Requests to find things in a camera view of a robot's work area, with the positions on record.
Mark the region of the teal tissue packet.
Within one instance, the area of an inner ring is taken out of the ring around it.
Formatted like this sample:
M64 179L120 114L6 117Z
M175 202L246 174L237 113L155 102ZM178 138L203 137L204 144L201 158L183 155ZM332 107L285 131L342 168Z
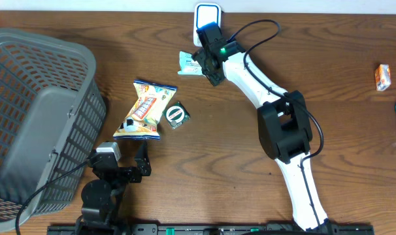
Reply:
M192 55L180 51L179 52L179 65L180 70L178 71L179 75L188 75L188 76L203 76L202 68L198 62L192 59Z

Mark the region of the yellow snack bag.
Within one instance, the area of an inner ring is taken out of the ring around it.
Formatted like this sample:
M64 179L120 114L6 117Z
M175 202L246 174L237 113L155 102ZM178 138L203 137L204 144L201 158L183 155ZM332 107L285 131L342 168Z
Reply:
M157 126L177 87L144 80L133 82L138 99L121 122L114 139L159 140Z

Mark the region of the small green box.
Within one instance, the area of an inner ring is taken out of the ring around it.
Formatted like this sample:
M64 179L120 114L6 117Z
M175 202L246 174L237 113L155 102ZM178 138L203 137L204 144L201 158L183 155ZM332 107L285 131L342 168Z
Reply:
M191 117L181 102L176 102L172 106L168 107L164 110L163 115L172 129L178 128L190 120Z

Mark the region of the small orange box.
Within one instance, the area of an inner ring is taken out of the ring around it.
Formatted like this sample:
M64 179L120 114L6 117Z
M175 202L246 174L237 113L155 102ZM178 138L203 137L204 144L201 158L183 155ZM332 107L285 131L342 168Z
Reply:
M375 70L374 75L377 91L384 91L391 85L391 73L389 65L380 64Z

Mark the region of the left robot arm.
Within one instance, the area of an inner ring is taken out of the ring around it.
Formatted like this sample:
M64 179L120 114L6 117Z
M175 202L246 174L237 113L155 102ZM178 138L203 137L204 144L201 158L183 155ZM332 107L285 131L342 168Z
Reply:
M116 142L103 142L88 157L88 166L97 179L82 189L82 215L76 222L74 234L129 234L129 225L117 218L118 210L126 187L130 183L140 183L152 172L147 142L143 141L136 152L135 166L119 166L121 157Z

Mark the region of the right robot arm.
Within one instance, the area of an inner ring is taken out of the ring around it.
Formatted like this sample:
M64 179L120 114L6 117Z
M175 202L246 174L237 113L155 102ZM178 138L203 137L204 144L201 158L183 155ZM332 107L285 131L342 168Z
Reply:
M305 231L319 228L327 214L308 158L312 129L302 94L277 86L237 42L204 42L192 58L212 85L227 79L255 106L260 144L283 174L294 221Z

